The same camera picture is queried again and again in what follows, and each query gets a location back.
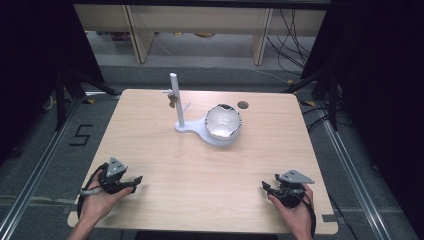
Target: light wood tabletop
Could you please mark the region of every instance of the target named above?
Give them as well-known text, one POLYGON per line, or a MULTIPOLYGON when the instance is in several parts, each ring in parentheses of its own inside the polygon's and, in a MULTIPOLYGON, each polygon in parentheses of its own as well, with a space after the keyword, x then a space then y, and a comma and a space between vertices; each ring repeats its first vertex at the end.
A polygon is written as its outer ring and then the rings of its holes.
MULTIPOLYGON (((286 233, 262 189, 277 187, 274 174, 295 169, 315 180, 316 234, 334 234, 336 222, 297 99, 292 94, 180 91, 185 120, 198 120, 217 104, 242 117, 230 146, 205 143, 195 133, 175 130, 177 113, 160 90, 125 90, 103 136, 91 173, 116 157, 128 165, 121 181, 143 175, 134 194, 97 224, 101 228, 286 233), (238 103, 248 103, 240 109, 238 103)), ((68 224, 77 222, 71 212, 68 224)))

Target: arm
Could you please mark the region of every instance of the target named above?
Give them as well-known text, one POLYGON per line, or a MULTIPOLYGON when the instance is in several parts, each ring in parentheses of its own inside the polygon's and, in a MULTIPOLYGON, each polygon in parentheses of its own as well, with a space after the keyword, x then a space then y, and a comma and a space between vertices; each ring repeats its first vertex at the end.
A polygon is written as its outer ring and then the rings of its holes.
MULTIPOLYGON (((313 192, 308 185, 303 184, 305 187, 305 197, 303 200, 311 203, 313 206, 313 192)), ((297 240, 311 240, 311 216, 305 204, 299 204, 295 208, 286 208, 280 200, 272 195, 268 195, 268 199, 274 204, 280 212, 283 221, 287 228, 292 232, 297 240)))
MULTIPOLYGON (((100 186, 98 176, 101 172, 102 170, 96 174, 89 189, 100 186)), ((80 219, 69 235, 68 240, 87 239, 96 224, 102 218, 106 217, 113 206, 119 202, 119 200, 130 194, 132 190, 132 187, 128 187, 115 194, 101 191, 97 194, 87 196, 82 206, 80 219)))

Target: metal bowl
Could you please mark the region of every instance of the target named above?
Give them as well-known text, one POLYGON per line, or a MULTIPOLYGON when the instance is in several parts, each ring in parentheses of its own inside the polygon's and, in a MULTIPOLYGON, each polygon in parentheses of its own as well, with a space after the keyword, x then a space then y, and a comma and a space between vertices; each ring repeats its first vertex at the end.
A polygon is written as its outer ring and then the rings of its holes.
POLYGON ((213 139, 233 141, 240 135, 241 116, 233 107, 218 104, 206 114, 205 125, 213 139))

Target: forearm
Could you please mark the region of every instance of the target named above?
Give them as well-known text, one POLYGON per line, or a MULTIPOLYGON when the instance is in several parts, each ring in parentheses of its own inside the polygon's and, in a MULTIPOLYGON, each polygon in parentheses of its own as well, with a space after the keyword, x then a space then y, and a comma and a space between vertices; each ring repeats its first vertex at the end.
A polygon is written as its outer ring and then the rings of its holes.
POLYGON ((75 225, 72 233, 69 235, 68 240, 83 240, 88 239, 91 230, 96 226, 96 221, 85 220, 81 218, 75 225))

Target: white base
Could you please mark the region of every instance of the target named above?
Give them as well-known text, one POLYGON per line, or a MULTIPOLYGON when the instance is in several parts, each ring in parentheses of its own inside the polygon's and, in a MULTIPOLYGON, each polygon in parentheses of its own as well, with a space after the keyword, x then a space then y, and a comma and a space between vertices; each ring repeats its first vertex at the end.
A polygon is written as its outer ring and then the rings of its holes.
POLYGON ((233 140, 216 140, 212 138, 211 136, 209 136, 205 126, 205 118, 206 116, 203 116, 201 119, 197 121, 184 121, 184 124, 185 124, 184 127, 181 127, 180 123, 177 122, 175 124, 175 129, 181 133, 187 133, 187 132, 197 133, 200 136, 200 138, 203 139, 203 141, 217 147, 228 146, 232 144, 235 140, 237 140, 237 138, 233 140))

